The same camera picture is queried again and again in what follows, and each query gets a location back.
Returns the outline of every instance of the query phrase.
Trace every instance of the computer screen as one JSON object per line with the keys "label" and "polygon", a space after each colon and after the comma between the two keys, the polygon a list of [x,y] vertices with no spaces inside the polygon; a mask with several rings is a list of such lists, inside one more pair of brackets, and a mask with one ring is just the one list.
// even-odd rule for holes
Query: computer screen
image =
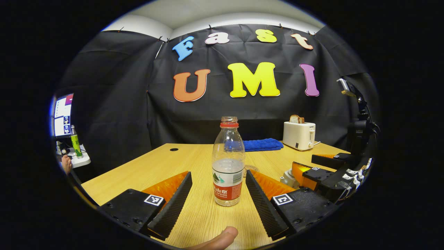
{"label": "computer screen", "polygon": [[55,137],[69,137],[71,135],[71,104],[74,94],[59,97],[54,107],[54,135]]}

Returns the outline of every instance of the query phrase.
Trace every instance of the green bottle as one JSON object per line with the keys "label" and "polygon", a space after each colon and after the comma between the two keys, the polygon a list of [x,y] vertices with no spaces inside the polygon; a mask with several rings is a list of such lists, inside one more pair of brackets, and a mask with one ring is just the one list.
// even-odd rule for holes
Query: green bottle
{"label": "green bottle", "polygon": [[71,125],[71,141],[72,141],[72,147],[75,150],[75,155],[77,156],[77,158],[79,159],[83,158],[82,150],[80,150],[79,137],[75,132],[74,125]]}

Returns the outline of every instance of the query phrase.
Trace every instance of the blue letter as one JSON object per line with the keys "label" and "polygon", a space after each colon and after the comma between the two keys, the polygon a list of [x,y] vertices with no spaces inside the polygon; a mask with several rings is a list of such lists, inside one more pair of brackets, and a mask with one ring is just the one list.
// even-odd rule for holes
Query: blue letter
{"label": "blue letter", "polygon": [[194,37],[189,36],[185,38],[185,40],[181,41],[180,43],[178,43],[176,46],[173,47],[173,50],[175,50],[179,54],[179,62],[193,52],[192,49],[190,50],[187,49],[193,47],[193,43],[190,42],[193,39]]}

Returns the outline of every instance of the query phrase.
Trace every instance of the human hand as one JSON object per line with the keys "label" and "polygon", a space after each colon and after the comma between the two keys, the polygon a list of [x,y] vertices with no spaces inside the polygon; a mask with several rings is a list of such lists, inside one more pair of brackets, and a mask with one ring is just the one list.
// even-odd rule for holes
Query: human hand
{"label": "human hand", "polygon": [[224,250],[234,241],[238,235],[238,230],[232,226],[227,226],[221,234],[212,240],[201,243],[199,245],[186,247],[187,250]]}
{"label": "human hand", "polygon": [[63,155],[62,157],[62,168],[63,171],[65,171],[65,174],[69,174],[72,168],[71,159],[68,157],[68,155]]}

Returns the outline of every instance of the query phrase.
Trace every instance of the white toaster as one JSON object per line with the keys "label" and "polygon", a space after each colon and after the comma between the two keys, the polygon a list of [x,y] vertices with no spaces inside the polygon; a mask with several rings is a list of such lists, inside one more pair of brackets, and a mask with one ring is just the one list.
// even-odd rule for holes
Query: white toaster
{"label": "white toaster", "polygon": [[316,124],[284,122],[284,138],[282,142],[297,150],[312,149]]}

